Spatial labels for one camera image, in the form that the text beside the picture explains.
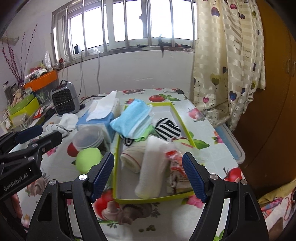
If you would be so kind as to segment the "person's left hand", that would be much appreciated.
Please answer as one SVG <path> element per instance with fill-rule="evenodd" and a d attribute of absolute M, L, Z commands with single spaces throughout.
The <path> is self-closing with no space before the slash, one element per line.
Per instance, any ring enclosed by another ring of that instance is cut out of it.
<path fill-rule="evenodd" d="M 11 197 L 11 202 L 12 202 L 12 205 L 13 205 L 13 208 L 14 208 L 14 211 L 16 213 L 17 218 L 22 218 L 23 213 L 22 213 L 22 209 L 21 209 L 21 206 L 20 206 L 20 200 L 19 200 L 19 197 L 18 197 L 17 194 L 14 194 Z"/>

